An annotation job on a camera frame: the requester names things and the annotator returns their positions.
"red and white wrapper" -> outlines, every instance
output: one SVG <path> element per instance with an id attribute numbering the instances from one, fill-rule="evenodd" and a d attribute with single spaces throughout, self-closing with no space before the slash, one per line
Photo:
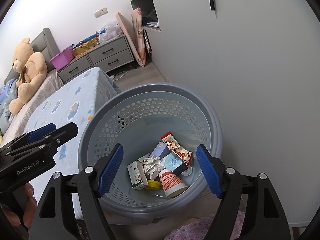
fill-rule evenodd
<path id="1" fill-rule="evenodd" d="M 171 132 L 168 132 L 161 136 L 162 141 L 167 145 L 167 147 L 175 153 L 180 159 L 183 160 L 185 165 L 189 166 L 192 160 L 192 152 L 185 150 L 172 136 Z"/>
<path id="2" fill-rule="evenodd" d="M 188 188 L 188 186 L 169 169 L 161 171 L 159 178 L 167 198 L 175 197 Z"/>

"electrical outlet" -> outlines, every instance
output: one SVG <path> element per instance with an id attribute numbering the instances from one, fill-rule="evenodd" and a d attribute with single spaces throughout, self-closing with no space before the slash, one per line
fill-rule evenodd
<path id="1" fill-rule="evenodd" d="M 96 18 L 99 18 L 99 17 L 101 16 L 101 12 L 100 12 L 100 11 L 94 12 L 94 16 L 95 16 Z"/>
<path id="2" fill-rule="evenodd" d="M 101 15 L 108 13 L 107 8 L 105 7 L 105 8 L 100 9 L 100 13 L 101 13 Z"/>

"blue rubber gripper pad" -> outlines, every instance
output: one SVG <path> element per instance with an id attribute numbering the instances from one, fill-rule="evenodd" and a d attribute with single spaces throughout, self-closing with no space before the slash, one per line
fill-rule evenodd
<path id="1" fill-rule="evenodd" d="M 197 161 L 211 192 L 220 198 L 223 194 L 220 176 L 209 159 L 209 153 L 207 154 L 206 152 L 207 149 L 199 145 L 196 151 Z"/>
<path id="2" fill-rule="evenodd" d="M 47 134 L 55 131 L 57 128 L 53 123 L 49 123 L 48 125 L 39 128 L 30 133 L 28 137 L 28 142 L 33 143 L 40 140 L 42 137 L 46 136 Z"/>
<path id="3" fill-rule="evenodd" d="M 112 157 L 103 169 L 100 178 L 97 193 L 102 197 L 105 193 L 109 192 L 109 189 L 113 183 L 113 180 L 118 172 L 120 164 L 123 160 L 123 147 L 119 145 L 114 150 Z"/>

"pink fluffy rug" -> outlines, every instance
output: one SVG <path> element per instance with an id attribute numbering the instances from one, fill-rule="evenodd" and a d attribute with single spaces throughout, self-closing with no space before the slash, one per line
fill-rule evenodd
<path id="1" fill-rule="evenodd" d="M 235 226 L 233 227 L 230 240 L 237 239 L 240 236 L 245 212 L 238 211 Z M 203 240 L 213 221 L 214 215 L 198 219 L 188 225 L 174 230 L 164 240 Z"/>

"red and white paper cup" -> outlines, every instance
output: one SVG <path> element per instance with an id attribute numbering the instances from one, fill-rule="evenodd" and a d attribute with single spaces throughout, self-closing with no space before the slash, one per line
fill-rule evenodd
<path id="1" fill-rule="evenodd" d="M 188 186 L 169 169 L 161 171 L 159 178 L 167 198 L 175 197 L 188 188 Z"/>

